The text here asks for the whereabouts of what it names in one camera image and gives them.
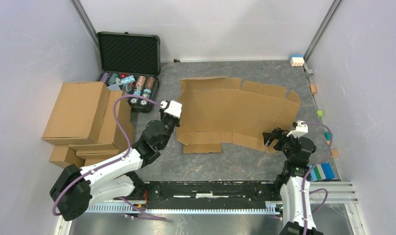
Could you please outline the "black poker chip case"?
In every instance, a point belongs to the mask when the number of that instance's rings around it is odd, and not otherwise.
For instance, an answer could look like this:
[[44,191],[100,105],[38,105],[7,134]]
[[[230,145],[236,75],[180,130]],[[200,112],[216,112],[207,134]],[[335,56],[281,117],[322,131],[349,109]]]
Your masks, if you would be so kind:
[[160,88],[160,45],[157,35],[97,33],[102,73],[99,81],[116,86],[125,94],[143,96],[128,98],[134,112],[149,113]]

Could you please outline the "blue green striped block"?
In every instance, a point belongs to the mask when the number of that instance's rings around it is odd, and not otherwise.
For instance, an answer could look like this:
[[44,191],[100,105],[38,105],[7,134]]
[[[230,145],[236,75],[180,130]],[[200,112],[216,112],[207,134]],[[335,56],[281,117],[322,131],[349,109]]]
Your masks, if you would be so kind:
[[329,181],[336,179],[330,163],[318,164],[315,167],[308,165],[313,169],[309,175],[310,181]]

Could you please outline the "lower stacked cardboard boxes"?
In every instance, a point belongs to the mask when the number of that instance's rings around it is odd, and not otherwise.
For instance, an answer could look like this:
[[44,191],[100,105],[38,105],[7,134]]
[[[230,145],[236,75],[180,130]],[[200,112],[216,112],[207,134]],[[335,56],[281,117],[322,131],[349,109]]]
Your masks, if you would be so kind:
[[79,146],[56,145],[53,148],[49,162],[65,168],[75,164],[78,167],[92,165],[109,159],[127,149],[127,142],[122,132],[114,131],[111,143],[83,144]]

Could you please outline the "tan wooden block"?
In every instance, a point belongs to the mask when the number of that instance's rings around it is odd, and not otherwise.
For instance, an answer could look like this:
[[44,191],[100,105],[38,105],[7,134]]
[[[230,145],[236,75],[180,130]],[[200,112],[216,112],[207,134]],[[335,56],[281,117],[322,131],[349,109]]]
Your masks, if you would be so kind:
[[331,149],[331,157],[336,159],[340,156],[340,153],[337,149]]

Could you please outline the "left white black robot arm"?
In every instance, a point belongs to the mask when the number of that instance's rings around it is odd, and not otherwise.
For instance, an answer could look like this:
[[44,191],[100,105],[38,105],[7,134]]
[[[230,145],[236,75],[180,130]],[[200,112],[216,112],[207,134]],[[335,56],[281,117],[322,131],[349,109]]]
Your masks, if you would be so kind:
[[98,164],[63,169],[49,194],[52,214],[71,221],[90,206],[117,197],[139,199],[144,186],[131,179],[130,173],[153,163],[165,149],[176,127],[180,126],[182,105],[160,109],[160,120],[152,120],[141,137],[127,150]]

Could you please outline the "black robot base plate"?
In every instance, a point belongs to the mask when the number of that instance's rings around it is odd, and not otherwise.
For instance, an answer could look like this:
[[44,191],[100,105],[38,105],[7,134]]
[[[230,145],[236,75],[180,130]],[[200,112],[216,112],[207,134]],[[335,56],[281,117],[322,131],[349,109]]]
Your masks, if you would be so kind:
[[149,181],[125,197],[147,209],[263,209],[281,201],[274,181]]

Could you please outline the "large folded cardboard box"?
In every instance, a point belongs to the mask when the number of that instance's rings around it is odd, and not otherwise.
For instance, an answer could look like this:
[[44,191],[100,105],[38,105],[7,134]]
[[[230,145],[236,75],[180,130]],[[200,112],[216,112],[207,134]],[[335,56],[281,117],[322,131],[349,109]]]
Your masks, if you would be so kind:
[[63,83],[41,137],[51,144],[94,144],[109,100],[102,82]]

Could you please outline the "blue white toy block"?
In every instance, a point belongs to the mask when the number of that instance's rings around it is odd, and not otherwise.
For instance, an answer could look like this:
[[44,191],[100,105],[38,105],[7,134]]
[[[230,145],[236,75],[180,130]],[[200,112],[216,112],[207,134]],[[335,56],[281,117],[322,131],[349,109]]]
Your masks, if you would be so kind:
[[305,64],[304,56],[302,54],[291,55],[290,64],[292,67],[303,67],[303,65]]

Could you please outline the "grey wall bracket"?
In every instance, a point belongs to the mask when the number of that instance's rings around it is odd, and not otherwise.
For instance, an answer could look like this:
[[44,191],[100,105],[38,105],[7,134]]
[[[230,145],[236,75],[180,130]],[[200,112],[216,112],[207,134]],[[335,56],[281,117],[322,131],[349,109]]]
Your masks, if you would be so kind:
[[304,63],[304,64],[303,64],[303,71],[304,71],[304,74],[305,74],[305,76],[306,76],[307,78],[311,77],[311,76],[314,74],[313,69],[310,69],[310,68],[308,67],[307,63]]

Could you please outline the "teal small block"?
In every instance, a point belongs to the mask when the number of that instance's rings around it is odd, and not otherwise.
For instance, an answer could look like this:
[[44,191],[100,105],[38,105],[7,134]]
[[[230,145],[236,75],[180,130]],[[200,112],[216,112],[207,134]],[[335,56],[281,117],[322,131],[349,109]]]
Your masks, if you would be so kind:
[[330,132],[330,131],[325,131],[325,132],[324,132],[324,136],[325,136],[325,139],[326,139],[327,141],[332,141],[332,140],[333,140],[333,133]]

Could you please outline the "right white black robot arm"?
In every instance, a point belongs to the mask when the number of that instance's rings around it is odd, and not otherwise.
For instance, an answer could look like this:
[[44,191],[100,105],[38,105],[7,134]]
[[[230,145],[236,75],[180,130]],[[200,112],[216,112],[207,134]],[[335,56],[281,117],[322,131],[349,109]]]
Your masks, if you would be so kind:
[[286,161],[282,172],[277,175],[273,193],[282,200],[283,228],[281,235],[322,235],[317,229],[310,206],[310,182],[308,167],[311,154],[316,152],[312,140],[298,135],[296,130],[286,131],[280,128],[262,134],[264,145],[282,152]]

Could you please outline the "aluminium frame rail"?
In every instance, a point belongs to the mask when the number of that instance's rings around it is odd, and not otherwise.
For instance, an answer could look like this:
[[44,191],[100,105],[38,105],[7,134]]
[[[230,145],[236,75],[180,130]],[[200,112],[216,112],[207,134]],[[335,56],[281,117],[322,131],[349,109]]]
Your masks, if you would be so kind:
[[150,181],[128,179],[101,186],[77,183],[56,211],[73,220],[85,212],[277,213],[284,197],[271,181]]

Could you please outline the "orange wooden block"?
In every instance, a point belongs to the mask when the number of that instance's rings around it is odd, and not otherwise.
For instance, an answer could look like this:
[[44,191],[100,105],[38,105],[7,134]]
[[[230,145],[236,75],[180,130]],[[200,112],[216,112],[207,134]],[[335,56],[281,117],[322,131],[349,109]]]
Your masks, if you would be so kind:
[[310,85],[310,91],[312,95],[315,95],[317,93],[317,87],[316,85],[311,84]]

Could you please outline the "brown cardboard box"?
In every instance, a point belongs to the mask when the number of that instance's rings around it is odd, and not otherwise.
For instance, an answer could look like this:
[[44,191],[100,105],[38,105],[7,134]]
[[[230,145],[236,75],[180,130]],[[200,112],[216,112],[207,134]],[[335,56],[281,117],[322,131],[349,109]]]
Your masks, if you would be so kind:
[[176,138],[185,154],[218,153],[223,143],[272,153],[262,134],[290,129],[300,108],[285,87],[226,76],[181,79],[179,102]]

